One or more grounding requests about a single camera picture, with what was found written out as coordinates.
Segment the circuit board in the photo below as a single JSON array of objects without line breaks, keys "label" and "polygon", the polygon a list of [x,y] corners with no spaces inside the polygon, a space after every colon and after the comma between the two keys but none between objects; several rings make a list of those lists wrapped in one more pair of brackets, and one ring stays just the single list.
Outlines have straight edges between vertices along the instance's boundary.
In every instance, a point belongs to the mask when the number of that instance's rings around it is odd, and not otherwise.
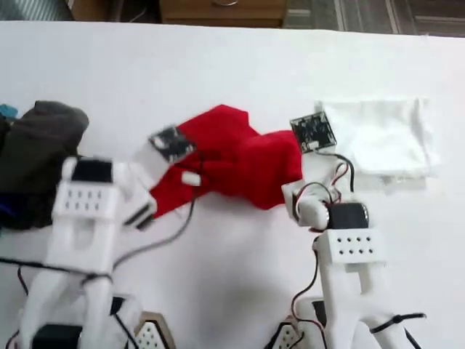
[{"label": "circuit board", "polygon": [[179,161],[195,150],[195,144],[174,126],[151,135],[148,140],[170,164]]},{"label": "circuit board", "polygon": [[291,127],[302,153],[310,153],[337,144],[324,111],[291,120]]}]

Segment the wooden drawer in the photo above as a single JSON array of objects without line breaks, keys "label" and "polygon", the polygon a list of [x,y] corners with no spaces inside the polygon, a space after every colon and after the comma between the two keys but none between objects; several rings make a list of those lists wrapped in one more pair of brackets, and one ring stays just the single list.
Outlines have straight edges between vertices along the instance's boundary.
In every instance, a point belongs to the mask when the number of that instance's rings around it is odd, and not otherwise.
[{"label": "wooden drawer", "polygon": [[286,8],[286,0],[161,0],[160,3],[165,23],[181,19],[282,20]]},{"label": "wooden drawer", "polygon": [[280,28],[281,20],[250,20],[250,19],[213,19],[213,20],[183,20],[168,19],[166,24],[202,25],[205,27],[242,27],[242,28]]}]

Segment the blue fabric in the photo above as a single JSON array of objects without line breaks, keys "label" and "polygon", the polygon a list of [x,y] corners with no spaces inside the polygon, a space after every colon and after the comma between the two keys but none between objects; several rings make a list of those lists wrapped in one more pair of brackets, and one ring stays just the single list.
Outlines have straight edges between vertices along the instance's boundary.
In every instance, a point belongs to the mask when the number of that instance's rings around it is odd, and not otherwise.
[{"label": "blue fabric", "polygon": [[12,107],[11,105],[1,104],[0,105],[0,116],[4,116],[5,118],[10,118],[10,119],[16,119],[17,109]]}]

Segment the red fabric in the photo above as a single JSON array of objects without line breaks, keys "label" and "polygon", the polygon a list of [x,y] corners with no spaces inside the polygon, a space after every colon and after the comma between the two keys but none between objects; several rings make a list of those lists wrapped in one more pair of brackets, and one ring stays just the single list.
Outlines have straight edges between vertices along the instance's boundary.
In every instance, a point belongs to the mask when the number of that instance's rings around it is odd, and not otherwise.
[{"label": "red fabric", "polygon": [[[248,125],[248,113],[219,105],[179,126],[203,157],[201,196],[216,191],[242,196],[260,209],[284,202],[281,185],[302,178],[301,153],[292,131],[260,135]],[[193,187],[181,183],[186,169],[199,172],[199,151],[172,166],[150,193],[157,216],[193,197]]]}]

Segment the white towel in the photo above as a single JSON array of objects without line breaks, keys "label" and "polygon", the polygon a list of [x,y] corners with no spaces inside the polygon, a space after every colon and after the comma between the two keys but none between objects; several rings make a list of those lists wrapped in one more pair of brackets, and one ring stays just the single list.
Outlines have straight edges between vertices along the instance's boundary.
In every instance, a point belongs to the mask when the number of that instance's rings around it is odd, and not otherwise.
[{"label": "white towel", "polygon": [[423,178],[439,165],[426,99],[321,101],[336,136],[336,153],[365,175]]}]

